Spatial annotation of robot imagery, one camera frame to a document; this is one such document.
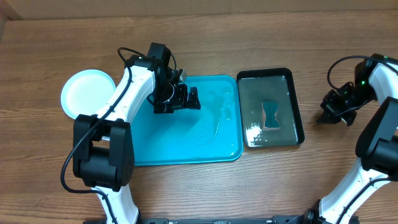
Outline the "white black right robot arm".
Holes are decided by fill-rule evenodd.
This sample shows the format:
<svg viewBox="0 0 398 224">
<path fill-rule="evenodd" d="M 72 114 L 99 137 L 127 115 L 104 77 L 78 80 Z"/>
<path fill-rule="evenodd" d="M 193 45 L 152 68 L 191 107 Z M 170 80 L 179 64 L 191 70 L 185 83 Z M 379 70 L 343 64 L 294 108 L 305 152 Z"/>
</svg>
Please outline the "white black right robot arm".
<svg viewBox="0 0 398 224">
<path fill-rule="evenodd" d="M 352 125 L 356 112 L 379 103 L 355 147 L 356 161 L 342 181 L 304 214 L 290 223 L 359 223 L 355 212 L 382 186 L 397 181 L 397 60 L 381 54 L 359 56 L 354 81 L 325 95 L 318 124 L 344 121 Z"/>
</svg>

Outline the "light blue plate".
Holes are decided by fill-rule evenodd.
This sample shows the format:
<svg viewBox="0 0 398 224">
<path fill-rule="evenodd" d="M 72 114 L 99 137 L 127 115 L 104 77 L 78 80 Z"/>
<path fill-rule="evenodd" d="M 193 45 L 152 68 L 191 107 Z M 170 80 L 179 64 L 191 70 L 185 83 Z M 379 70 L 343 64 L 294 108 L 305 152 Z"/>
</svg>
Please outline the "light blue plate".
<svg viewBox="0 0 398 224">
<path fill-rule="evenodd" d="M 116 85 L 107 73 L 96 69 L 83 70 L 64 84 L 61 106 L 72 119 L 79 114 L 92 115 L 105 105 L 115 89 Z"/>
</svg>

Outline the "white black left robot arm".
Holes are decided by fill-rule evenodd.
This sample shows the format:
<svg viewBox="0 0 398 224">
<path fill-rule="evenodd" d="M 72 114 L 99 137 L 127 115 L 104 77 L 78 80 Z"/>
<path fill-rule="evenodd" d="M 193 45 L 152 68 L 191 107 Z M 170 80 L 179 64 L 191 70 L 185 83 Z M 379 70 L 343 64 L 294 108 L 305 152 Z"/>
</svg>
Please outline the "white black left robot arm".
<svg viewBox="0 0 398 224">
<path fill-rule="evenodd" d="M 65 190 L 67 165 L 87 186 L 81 194 L 96 194 L 106 213 L 104 223 L 137 223 L 139 209 L 132 200 L 129 181 L 134 170 L 131 124 L 144 101 L 155 114 L 201 108 L 198 90 L 187 87 L 182 69 L 169 67 L 175 59 L 164 44 L 151 43 L 147 54 L 135 50 L 124 58 L 124 76 L 108 104 L 93 115 L 80 114 L 73 124 L 73 149 L 60 180 Z"/>
</svg>

